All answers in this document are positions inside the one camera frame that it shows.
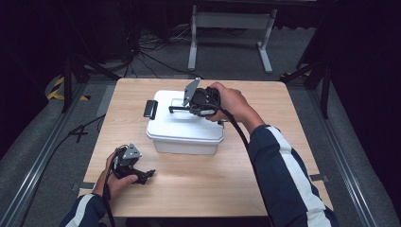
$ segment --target metal frame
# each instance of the metal frame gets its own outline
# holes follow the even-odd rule
[[[73,102],[71,103],[70,108],[66,113],[62,113],[53,129],[50,133],[49,138],[47,139],[44,147],[39,153],[38,157],[35,160],[32,168],[26,174],[26,177],[23,183],[20,186],[17,194],[14,196],[9,208],[6,213],[2,217],[0,221],[0,226],[15,226],[15,221],[19,217],[21,211],[26,205],[26,202],[32,195],[35,187],[39,183],[41,175],[44,173],[44,168],[46,166],[46,162],[50,159],[52,155],[52,151],[56,146],[56,143],[60,139],[60,133],[66,124],[69,116],[74,110],[74,107],[77,105],[80,97],[82,96],[84,90],[86,88],[86,84],[77,85],[77,89],[74,93]]]
[[[194,71],[197,60],[197,28],[198,27],[227,27],[227,28],[247,28],[264,29],[265,37],[262,42],[257,43],[257,48],[262,59],[265,72],[272,73],[270,60],[266,51],[266,46],[274,24],[277,9],[273,9],[271,14],[246,14],[246,13],[221,13],[221,12],[198,12],[197,6],[192,7],[192,41],[189,50],[188,70]]]
[[[333,131],[330,121],[321,114],[319,107],[320,101],[318,96],[316,95],[316,93],[310,90],[307,90],[307,93],[312,101],[312,105],[316,114],[319,116],[318,118],[327,134],[331,147],[333,148],[334,159],[337,163],[337,166],[339,167],[340,174],[344,179],[345,185],[348,189],[354,206],[357,208],[357,213],[359,214],[359,218],[362,221],[362,225],[368,227],[378,226],[377,222],[375,221],[375,217],[372,214],[372,211],[366,203],[359,182],[357,181],[357,177],[354,175],[351,167],[349,166],[345,158],[345,155],[342,151],[339,141],[337,140],[336,134]]]

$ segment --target sleeve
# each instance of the sleeve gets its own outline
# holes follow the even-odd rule
[[[333,211],[310,183],[301,157],[279,130],[269,125],[257,127],[249,148],[274,226],[339,226]]]
[[[60,226],[90,227],[98,226],[98,221],[105,215],[103,199],[97,194],[80,196],[74,202],[71,211],[62,220]]]

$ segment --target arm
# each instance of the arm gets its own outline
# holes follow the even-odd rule
[[[318,190],[307,178],[305,165],[279,130],[266,125],[245,97],[216,82],[221,106],[251,135],[249,154],[266,208],[275,226],[338,226],[337,218],[324,206]],[[207,119],[225,119],[218,112]]]
[[[98,221],[105,215],[105,207],[102,199],[103,187],[112,158],[113,153],[107,159],[106,167],[97,179],[96,186],[92,193],[80,196],[75,201],[71,211],[61,221],[60,226],[98,226]],[[111,174],[108,180],[108,185],[112,198],[117,197],[125,186],[134,183],[136,180],[138,180],[136,175],[117,179],[114,174]]]

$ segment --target table top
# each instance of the table top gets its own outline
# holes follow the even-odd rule
[[[183,91],[192,79],[120,79],[98,136],[85,182],[96,182],[107,157],[121,145],[134,145],[141,171],[156,169],[146,185],[134,183],[111,201],[116,217],[258,217],[263,204],[248,153],[235,128],[225,124],[215,155],[157,152],[147,137],[146,102],[159,90]],[[201,80],[206,88],[213,80]],[[319,174],[287,87],[282,82],[221,80],[247,98],[267,124],[279,128],[303,158],[308,174]],[[249,139],[245,127],[240,125]],[[332,207],[323,182],[313,182]]]

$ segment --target container lid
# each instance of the container lid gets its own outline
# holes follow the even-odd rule
[[[182,106],[183,92],[158,91],[154,100],[158,101],[156,117],[149,120],[147,135],[153,140],[171,140],[187,143],[219,144],[224,137],[224,127],[189,111],[174,111],[169,106]]]

